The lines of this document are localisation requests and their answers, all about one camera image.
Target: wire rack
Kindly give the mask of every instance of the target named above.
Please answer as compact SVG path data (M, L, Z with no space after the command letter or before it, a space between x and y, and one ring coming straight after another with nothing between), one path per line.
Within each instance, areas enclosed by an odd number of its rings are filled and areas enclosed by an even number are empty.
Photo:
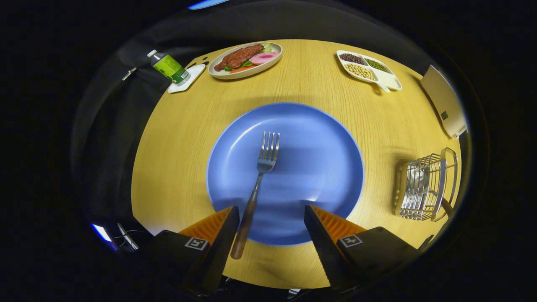
M400 170L401 188L396 213L413 220L438 221L453 211L453 196L458 173L458 160L455 151L445 148L440 155L431 154L405 164ZM446 188L448 177L453 176L451 190ZM444 198L451 191L449 199Z

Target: white coaster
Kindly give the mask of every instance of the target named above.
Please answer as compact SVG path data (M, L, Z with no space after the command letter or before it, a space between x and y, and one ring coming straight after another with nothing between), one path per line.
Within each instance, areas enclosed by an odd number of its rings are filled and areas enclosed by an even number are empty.
M188 73L190 74L190 78L181 85L171 83L170 87L168 87L168 92L172 94L174 92L185 91L186 89L188 89L188 87L190 87L192 83L194 83L194 81L198 78L198 76L204 69L205 64L196 65L187 69L186 71L188 71Z

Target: blue plate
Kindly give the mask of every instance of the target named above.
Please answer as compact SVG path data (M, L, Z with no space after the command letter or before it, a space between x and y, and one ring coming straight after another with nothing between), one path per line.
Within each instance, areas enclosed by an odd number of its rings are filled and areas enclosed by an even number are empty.
M263 131L280 133L280 151L261 182L248 238L274 246L311 241L304 225L307 204L348 217L364 186L360 149L335 118L295 103L253 109L220 135L207 166L214 209L237 205L242 218L257 179Z

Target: carrot slice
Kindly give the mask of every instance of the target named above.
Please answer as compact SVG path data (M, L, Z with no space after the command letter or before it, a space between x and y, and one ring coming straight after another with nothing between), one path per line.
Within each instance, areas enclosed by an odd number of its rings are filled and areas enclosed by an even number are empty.
M254 67L256 67L256 66L255 66L255 65L252 65L252 66L247 66L247 67L240 67L240 68L238 68L238 69L235 69L235 70L230 71L229 73L230 73L230 74L234 74L234 73L237 73L237 72L239 72L239 71L245 71L245 70L247 70L247 69L254 68Z

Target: meat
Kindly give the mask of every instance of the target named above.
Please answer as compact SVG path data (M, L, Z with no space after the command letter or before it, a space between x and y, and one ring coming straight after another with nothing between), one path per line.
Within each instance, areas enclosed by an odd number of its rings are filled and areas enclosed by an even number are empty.
M226 55L222 62L218 63L214 70L220 71L224 69L224 67L228 66L229 68L239 68L242 63L246 62L249 58L253 57L256 53L264 50L265 47L261 44L256 44L252 46L248 46L245 48L241 48L237 51L234 51L228 55Z

